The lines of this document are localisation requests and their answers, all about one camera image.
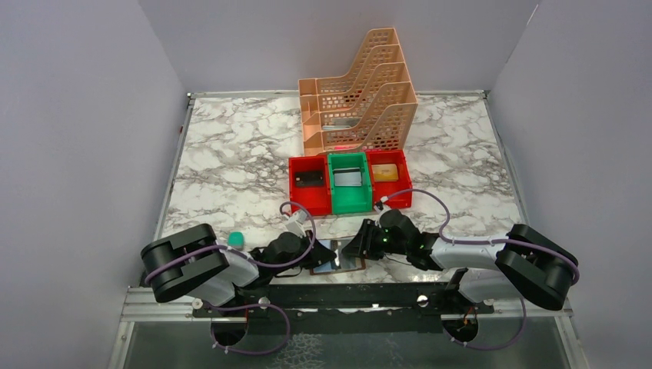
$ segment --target wall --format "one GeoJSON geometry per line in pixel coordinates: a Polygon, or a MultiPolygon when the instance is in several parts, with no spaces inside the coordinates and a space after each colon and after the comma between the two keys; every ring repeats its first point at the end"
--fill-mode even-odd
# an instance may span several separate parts
{"type": "Polygon", "coordinates": [[[395,26],[414,87],[491,88],[538,0],[140,0],[193,92],[296,90],[343,75],[368,30],[395,26]]]}
{"type": "Polygon", "coordinates": [[[543,0],[490,94],[531,224],[580,260],[592,367],[648,367],[652,2],[543,0]]]}
{"type": "Polygon", "coordinates": [[[135,0],[4,0],[0,55],[0,362],[106,367],[185,90],[135,0]]]}

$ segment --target purple cable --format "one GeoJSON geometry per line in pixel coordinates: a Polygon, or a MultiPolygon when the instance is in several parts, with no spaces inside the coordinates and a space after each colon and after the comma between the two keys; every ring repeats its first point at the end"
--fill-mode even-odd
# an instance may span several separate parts
{"type": "Polygon", "coordinates": [[[459,341],[456,338],[453,338],[448,331],[444,329],[444,333],[451,339],[456,344],[459,344],[460,346],[464,346],[465,348],[470,348],[471,350],[478,350],[478,351],[495,351],[495,350],[501,350],[506,347],[510,347],[512,344],[515,344],[516,341],[521,338],[523,335],[523,332],[525,331],[525,321],[527,320],[527,313],[525,312],[525,301],[521,298],[521,307],[523,308],[523,320],[521,321],[521,327],[518,329],[518,332],[507,342],[504,344],[499,344],[498,346],[484,346],[484,345],[475,345],[475,344],[469,344],[469,343],[464,343],[462,341],[459,341]]]}
{"type": "Polygon", "coordinates": [[[299,204],[297,202],[286,201],[283,204],[281,204],[281,207],[278,209],[281,212],[281,214],[284,214],[283,213],[283,207],[285,205],[288,205],[288,204],[289,205],[294,205],[294,206],[300,208],[301,210],[305,211],[306,215],[308,216],[308,220],[310,221],[310,224],[312,226],[312,237],[310,238],[310,244],[308,245],[308,248],[306,248],[306,251],[304,251],[303,254],[301,254],[298,258],[294,259],[293,261],[288,261],[287,263],[283,263],[283,264],[267,264],[267,263],[263,263],[263,262],[260,262],[260,261],[256,261],[256,260],[252,259],[250,255],[245,254],[244,252],[235,250],[234,248],[230,248],[228,246],[224,246],[224,245],[221,245],[221,244],[213,244],[213,245],[206,246],[205,248],[200,248],[200,249],[195,250],[193,252],[189,252],[189,253],[187,253],[187,254],[179,257],[179,258],[174,259],[173,261],[168,262],[167,264],[162,265],[161,267],[158,267],[158,268],[154,269],[153,272],[151,272],[150,274],[148,274],[145,277],[145,284],[149,284],[149,282],[151,282],[151,280],[154,277],[156,277],[157,275],[159,275],[160,273],[163,273],[164,271],[167,271],[168,269],[173,268],[174,266],[176,266],[176,265],[178,265],[180,263],[183,263],[184,261],[186,261],[186,260],[188,260],[190,258],[193,258],[194,256],[197,256],[199,254],[203,254],[203,253],[209,252],[209,251],[215,251],[215,250],[229,251],[232,254],[235,254],[235,255],[239,256],[240,258],[243,258],[243,259],[249,261],[252,264],[255,264],[255,265],[259,266],[259,267],[265,267],[265,268],[285,268],[285,267],[289,267],[290,265],[298,263],[301,259],[305,258],[306,255],[308,255],[310,253],[310,251],[312,250],[313,245],[314,245],[314,241],[317,238],[317,226],[314,224],[314,218],[312,217],[310,212],[302,204],[299,204]]]}
{"type": "MultiPolygon", "coordinates": [[[[420,190],[418,188],[408,188],[408,189],[405,189],[405,190],[395,192],[395,193],[390,194],[388,196],[388,200],[390,198],[393,198],[394,196],[398,196],[398,195],[404,194],[406,192],[420,192],[422,194],[426,194],[426,195],[430,196],[431,198],[433,198],[435,201],[437,201],[439,203],[439,205],[441,205],[441,207],[444,208],[444,211],[446,211],[446,220],[439,227],[439,237],[442,240],[444,240],[444,241],[446,241],[448,243],[453,243],[452,238],[448,238],[448,237],[446,237],[444,235],[444,228],[446,228],[446,226],[448,225],[448,222],[451,221],[451,212],[448,210],[448,206],[446,206],[446,204],[444,204],[444,202],[440,198],[435,196],[434,194],[432,194],[432,193],[430,193],[428,191],[425,191],[425,190],[420,190]]],[[[560,253],[558,253],[556,251],[552,251],[549,248],[544,248],[543,246],[539,246],[538,244],[531,244],[529,242],[511,240],[509,238],[500,238],[500,239],[495,239],[495,240],[491,240],[491,241],[484,241],[484,240],[479,240],[479,241],[455,240],[454,243],[455,244],[471,244],[471,245],[515,244],[517,246],[523,246],[523,247],[526,247],[526,248],[530,248],[532,250],[544,252],[545,254],[549,254],[549,255],[552,255],[552,256],[554,256],[556,258],[560,258],[564,263],[566,263],[568,265],[568,267],[573,271],[573,285],[575,285],[580,280],[580,270],[577,268],[577,265],[575,265],[575,263],[573,261],[571,261],[569,258],[566,258],[565,256],[563,256],[562,254],[560,254],[560,253]]]]}
{"type": "Polygon", "coordinates": [[[287,342],[290,340],[290,318],[288,315],[281,309],[280,307],[272,304],[249,304],[249,305],[243,305],[243,306],[238,306],[238,307],[217,307],[214,305],[210,305],[211,309],[217,310],[217,311],[238,311],[238,310],[245,310],[245,309],[250,309],[250,308],[271,308],[283,316],[283,319],[285,319],[285,338],[283,338],[283,341],[278,344],[277,346],[270,348],[269,350],[265,351],[246,351],[246,350],[241,350],[239,348],[231,348],[230,346],[223,346],[218,343],[218,340],[215,338],[215,329],[211,325],[211,339],[213,340],[213,348],[219,347],[221,349],[224,349],[225,352],[235,352],[238,354],[244,354],[244,355],[251,355],[251,356],[262,356],[262,355],[268,355],[273,352],[276,352],[278,350],[281,350],[287,342]]]}

